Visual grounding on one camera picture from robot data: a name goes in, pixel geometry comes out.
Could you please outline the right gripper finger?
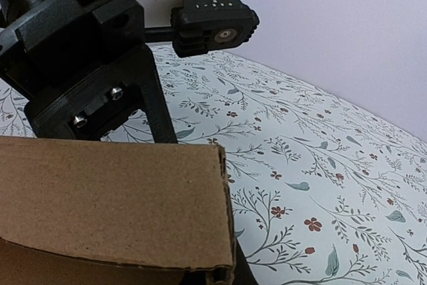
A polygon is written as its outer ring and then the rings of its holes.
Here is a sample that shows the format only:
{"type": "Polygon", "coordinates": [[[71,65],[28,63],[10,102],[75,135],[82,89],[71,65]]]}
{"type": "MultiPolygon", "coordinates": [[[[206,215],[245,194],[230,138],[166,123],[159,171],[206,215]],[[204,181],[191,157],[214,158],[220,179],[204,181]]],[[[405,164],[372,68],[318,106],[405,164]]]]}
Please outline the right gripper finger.
{"type": "Polygon", "coordinates": [[[258,285],[250,266],[244,256],[240,243],[236,239],[236,266],[233,285],[258,285]]]}

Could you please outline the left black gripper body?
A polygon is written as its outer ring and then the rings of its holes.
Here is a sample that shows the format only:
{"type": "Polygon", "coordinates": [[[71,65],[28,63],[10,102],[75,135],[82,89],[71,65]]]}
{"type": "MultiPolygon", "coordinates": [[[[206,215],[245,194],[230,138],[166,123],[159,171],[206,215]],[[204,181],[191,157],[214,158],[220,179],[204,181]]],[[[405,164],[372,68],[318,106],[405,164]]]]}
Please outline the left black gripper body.
{"type": "Polygon", "coordinates": [[[27,103],[44,89],[117,77],[117,48],[139,44],[136,0],[1,0],[1,79],[27,103]]]}

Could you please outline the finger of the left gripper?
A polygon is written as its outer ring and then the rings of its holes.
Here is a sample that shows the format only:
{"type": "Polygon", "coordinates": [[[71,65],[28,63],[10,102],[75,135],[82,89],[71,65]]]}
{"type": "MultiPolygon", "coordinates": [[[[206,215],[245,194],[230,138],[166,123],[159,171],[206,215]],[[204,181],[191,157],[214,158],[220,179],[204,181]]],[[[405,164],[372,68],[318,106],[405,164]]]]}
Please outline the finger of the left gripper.
{"type": "Polygon", "coordinates": [[[140,78],[86,77],[63,93],[44,89],[25,106],[37,137],[99,140],[140,108],[140,78]]]}
{"type": "Polygon", "coordinates": [[[130,115],[141,110],[147,116],[155,143],[176,144],[177,137],[161,88],[151,49],[144,45],[121,45],[117,48],[116,87],[122,91],[117,100],[121,106],[116,126],[123,125],[130,115]]]}

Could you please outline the brown cardboard paper box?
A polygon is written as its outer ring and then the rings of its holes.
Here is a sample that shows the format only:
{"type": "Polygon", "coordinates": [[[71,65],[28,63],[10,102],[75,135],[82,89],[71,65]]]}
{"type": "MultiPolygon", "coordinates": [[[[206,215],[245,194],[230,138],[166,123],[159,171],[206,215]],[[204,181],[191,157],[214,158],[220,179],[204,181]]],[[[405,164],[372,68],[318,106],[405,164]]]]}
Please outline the brown cardboard paper box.
{"type": "Polygon", "coordinates": [[[231,284],[216,145],[1,138],[2,284],[231,284]]]}

